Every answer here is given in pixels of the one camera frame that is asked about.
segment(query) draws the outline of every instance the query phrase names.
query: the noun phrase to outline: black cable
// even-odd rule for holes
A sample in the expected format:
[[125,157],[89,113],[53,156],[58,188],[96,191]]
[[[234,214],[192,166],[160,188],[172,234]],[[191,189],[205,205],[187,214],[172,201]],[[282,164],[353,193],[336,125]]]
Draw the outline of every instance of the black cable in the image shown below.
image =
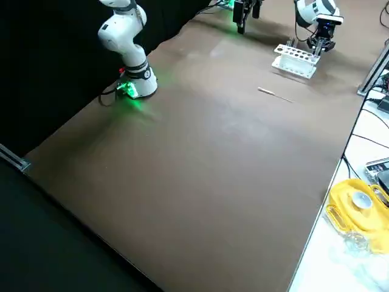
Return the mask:
[[381,10],[381,13],[379,15],[379,23],[381,23],[382,26],[386,27],[387,29],[389,29],[388,26],[386,26],[383,22],[382,22],[382,15],[384,14],[384,11],[389,14],[388,12],[388,6],[389,6],[389,1],[385,4],[385,6],[383,7],[383,9]]
[[218,0],[215,4],[208,5],[208,6],[206,6],[206,8],[204,8],[204,9],[198,11],[198,12],[196,13],[196,15],[198,15],[198,14],[203,14],[204,11],[206,11],[206,10],[208,10],[208,9],[211,9],[211,8],[214,8],[214,7],[219,6],[220,4],[224,4],[224,3],[225,3],[225,0]]
[[345,164],[347,166],[347,170],[348,170],[348,178],[351,178],[351,170],[350,170],[350,165],[348,165],[347,163],[347,158],[345,158],[346,156],[343,154],[343,160],[345,161]]
[[307,37],[307,39],[301,40],[301,39],[299,39],[299,37],[298,37],[298,35],[297,35],[297,16],[296,16],[295,21],[294,21],[294,34],[295,34],[297,40],[302,41],[302,42],[305,42],[305,41],[307,41],[309,38],[313,37],[314,34],[317,32],[317,29],[316,29],[314,32],[310,31],[310,30],[307,29],[307,28],[305,28],[305,29],[306,29],[307,31],[311,32],[312,34],[311,34],[309,37]]
[[374,141],[374,140],[371,140],[371,139],[369,139],[369,138],[366,138],[366,137],[363,137],[363,136],[359,136],[359,135],[357,135],[357,134],[351,134],[351,135],[353,135],[353,136],[355,136],[355,137],[359,137],[359,138],[365,139],[365,140],[370,141],[370,142],[372,142],[372,143],[374,143],[374,144],[377,144],[377,145],[380,145],[380,146],[382,146],[382,147],[385,147],[385,148],[389,149],[389,146],[383,145],[383,144],[378,143],[378,142],[376,142],[376,141]]
[[115,92],[116,91],[116,88],[114,88],[114,89],[112,89],[112,90],[109,90],[109,91],[106,91],[106,92],[102,92],[100,95],[101,96],[107,96],[108,94],[111,94],[111,93],[113,93],[113,92]]
[[346,157],[346,154],[343,154],[343,159],[345,160],[345,162],[347,163],[347,165],[349,166],[349,168],[351,168],[351,170],[353,171],[353,173],[355,173],[355,175],[357,176],[357,178],[361,179],[360,176],[358,175],[358,173],[353,169],[353,167],[351,166],[349,160],[347,159]]
[[[113,92],[115,93],[115,99],[114,99],[114,101],[111,102],[110,104],[104,103],[104,102],[103,102],[103,97],[102,97],[102,96],[106,96],[106,95],[111,94],[111,93],[113,93]],[[112,89],[112,90],[110,90],[110,91],[102,92],[101,94],[99,94],[98,97],[97,97],[97,101],[98,101],[98,103],[99,103],[101,106],[109,107],[109,106],[112,106],[112,105],[116,102],[117,98],[118,98],[118,96],[117,96],[117,89],[115,88],[115,89]]]
[[381,119],[377,114],[374,114],[372,111],[369,111],[368,109],[365,109],[365,108],[362,108],[362,111],[367,111],[368,113],[374,115],[377,119],[379,119],[382,123],[384,123],[384,125],[388,128],[389,130],[389,126],[387,123],[385,123],[385,121],[383,119]]

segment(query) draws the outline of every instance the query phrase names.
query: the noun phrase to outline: metal frame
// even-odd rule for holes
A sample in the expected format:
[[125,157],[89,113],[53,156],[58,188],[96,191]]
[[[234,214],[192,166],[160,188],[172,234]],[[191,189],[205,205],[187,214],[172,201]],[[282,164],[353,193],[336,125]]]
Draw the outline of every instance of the metal frame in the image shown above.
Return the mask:
[[18,155],[14,154],[7,147],[0,144],[0,159],[4,159],[12,166],[20,170],[21,172],[25,172],[27,168],[31,165],[30,162],[20,158]]
[[389,62],[389,42],[385,44],[381,54],[371,67],[365,80],[358,87],[357,94],[359,96],[366,97],[367,92],[376,84],[377,79],[380,77],[382,71],[384,71],[386,65]]

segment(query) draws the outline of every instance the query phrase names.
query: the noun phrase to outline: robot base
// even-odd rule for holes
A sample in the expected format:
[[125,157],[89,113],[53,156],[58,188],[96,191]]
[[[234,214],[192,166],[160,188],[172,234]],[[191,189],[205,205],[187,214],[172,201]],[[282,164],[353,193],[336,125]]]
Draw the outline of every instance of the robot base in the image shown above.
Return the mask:
[[150,68],[150,77],[145,79],[131,79],[123,75],[116,89],[125,92],[130,98],[149,97],[157,91],[157,77]]
[[279,44],[274,52],[281,55],[274,60],[273,67],[307,79],[314,75],[320,59],[320,56],[284,44]]

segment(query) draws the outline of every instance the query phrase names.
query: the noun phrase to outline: green led light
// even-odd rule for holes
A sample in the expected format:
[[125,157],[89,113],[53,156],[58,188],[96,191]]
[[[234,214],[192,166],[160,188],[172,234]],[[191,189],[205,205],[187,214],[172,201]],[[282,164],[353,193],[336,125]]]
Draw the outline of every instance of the green led light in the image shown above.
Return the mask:
[[136,91],[136,88],[134,86],[134,84],[132,82],[128,82],[127,83],[127,89],[126,89],[126,92],[127,94],[132,97],[132,98],[135,98],[135,97],[138,97],[139,94],[138,92]]
[[127,95],[129,95],[133,99],[139,96],[134,84],[130,81],[119,84],[116,89],[122,89],[125,93],[127,93]]

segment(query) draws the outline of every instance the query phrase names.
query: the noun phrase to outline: electronic device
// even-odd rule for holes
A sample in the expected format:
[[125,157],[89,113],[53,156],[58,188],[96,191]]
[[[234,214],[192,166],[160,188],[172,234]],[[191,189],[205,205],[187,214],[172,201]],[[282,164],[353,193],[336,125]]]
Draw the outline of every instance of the electronic device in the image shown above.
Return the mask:
[[377,175],[387,170],[389,170],[389,158],[368,162],[365,165],[365,173],[373,184],[378,183]]
[[389,114],[389,96],[385,96],[377,106],[377,109]]
[[389,194],[389,170],[384,170],[377,174],[377,181],[381,188]]
[[144,49],[134,44],[134,37],[144,28],[146,13],[135,0],[99,0],[113,9],[114,14],[98,30],[104,47],[122,56],[125,71],[118,90],[133,99],[147,97],[157,90],[157,78]]

